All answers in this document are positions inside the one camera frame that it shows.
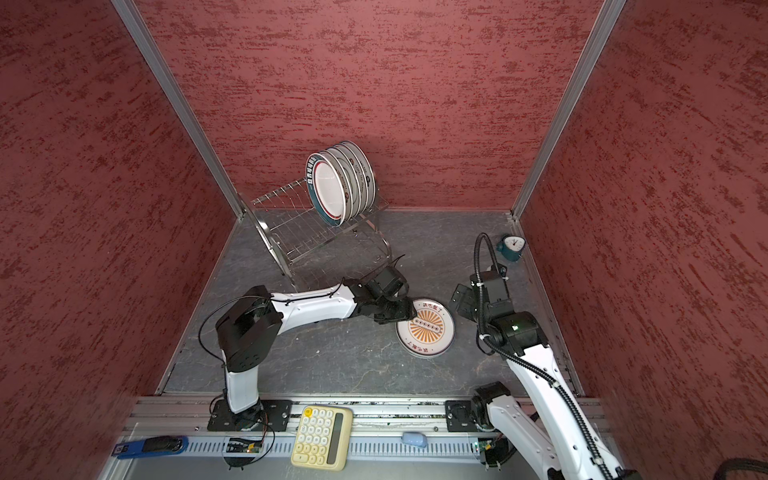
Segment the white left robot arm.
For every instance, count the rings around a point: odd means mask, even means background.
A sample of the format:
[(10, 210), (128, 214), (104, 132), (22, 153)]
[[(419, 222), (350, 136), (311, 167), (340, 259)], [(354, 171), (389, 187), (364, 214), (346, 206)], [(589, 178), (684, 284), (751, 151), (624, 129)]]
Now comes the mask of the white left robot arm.
[(359, 316), (378, 324), (417, 316), (408, 282), (395, 266), (300, 293), (272, 293), (263, 285), (249, 289), (215, 323), (229, 411), (238, 415), (259, 408), (259, 366), (279, 335), (309, 324)]

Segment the orange patterned plate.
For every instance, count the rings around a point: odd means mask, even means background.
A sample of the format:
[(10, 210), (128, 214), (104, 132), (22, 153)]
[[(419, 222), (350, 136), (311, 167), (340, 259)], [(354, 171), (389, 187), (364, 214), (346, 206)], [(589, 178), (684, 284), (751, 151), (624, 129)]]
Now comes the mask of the orange patterned plate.
[(444, 354), (453, 344), (456, 335), (450, 311), (429, 298), (415, 299), (413, 305), (415, 316), (396, 325), (401, 345), (417, 358), (431, 359)]

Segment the red green rimmed plate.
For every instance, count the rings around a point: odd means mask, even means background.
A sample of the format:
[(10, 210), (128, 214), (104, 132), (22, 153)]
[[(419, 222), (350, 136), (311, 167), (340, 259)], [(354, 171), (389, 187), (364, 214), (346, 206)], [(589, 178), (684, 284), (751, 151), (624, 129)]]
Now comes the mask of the red green rimmed plate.
[(340, 172), (320, 153), (311, 154), (306, 162), (305, 181), (310, 200), (321, 219), (340, 226), (347, 214), (346, 190)]

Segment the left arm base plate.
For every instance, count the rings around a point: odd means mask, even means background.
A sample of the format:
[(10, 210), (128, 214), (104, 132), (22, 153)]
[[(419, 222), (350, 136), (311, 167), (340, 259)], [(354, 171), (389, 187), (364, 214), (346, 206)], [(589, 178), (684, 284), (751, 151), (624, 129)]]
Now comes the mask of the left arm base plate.
[(207, 430), (210, 432), (284, 432), (290, 420), (293, 403), (290, 400), (259, 401), (239, 413), (234, 413), (225, 399), (213, 403)]

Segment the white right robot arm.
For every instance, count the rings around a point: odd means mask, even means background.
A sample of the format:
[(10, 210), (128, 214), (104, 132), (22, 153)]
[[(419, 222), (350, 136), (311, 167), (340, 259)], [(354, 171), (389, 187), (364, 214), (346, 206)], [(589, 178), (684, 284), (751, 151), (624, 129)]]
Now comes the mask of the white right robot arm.
[(498, 431), (540, 479), (635, 479), (589, 423), (567, 385), (549, 341), (529, 312), (517, 312), (505, 278), (491, 269), (470, 276), (451, 298), (475, 321), (477, 340), (506, 361), (535, 407), (533, 420), (500, 384), (476, 390), (476, 424)]

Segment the stainless steel dish rack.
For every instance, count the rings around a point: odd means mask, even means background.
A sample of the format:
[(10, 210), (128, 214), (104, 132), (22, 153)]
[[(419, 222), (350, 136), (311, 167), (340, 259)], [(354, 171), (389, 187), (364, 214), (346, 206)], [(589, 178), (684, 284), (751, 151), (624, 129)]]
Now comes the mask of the stainless steel dish rack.
[(380, 230), (380, 213), (388, 207), (382, 197), (340, 226), (321, 219), (302, 179), (245, 204), (267, 251), (298, 291), (362, 278), (393, 258)]

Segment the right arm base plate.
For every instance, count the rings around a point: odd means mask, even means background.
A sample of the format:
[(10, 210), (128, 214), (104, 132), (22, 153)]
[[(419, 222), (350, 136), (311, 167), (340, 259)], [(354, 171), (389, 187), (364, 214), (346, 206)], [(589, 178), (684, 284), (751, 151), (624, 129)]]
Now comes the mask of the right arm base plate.
[(444, 407), (446, 426), (449, 432), (479, 432), (471, 400), (446, 400)]

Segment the green rimmed plate outermost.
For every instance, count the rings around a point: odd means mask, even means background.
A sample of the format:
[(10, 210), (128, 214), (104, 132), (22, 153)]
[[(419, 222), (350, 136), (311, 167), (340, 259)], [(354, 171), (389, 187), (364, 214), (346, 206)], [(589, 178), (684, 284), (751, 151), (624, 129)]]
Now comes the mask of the green rimmed plate outermost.
[(358, 163), (362, 166), (368, 191), (365, 209), (369, 210), (373, 207), (377, 195), (376, 179), (371, 163), (362, 149), (354, 142), (342, 141), (341, 144), (347, 147), (354, 154), (355, 158), (358, 160)]

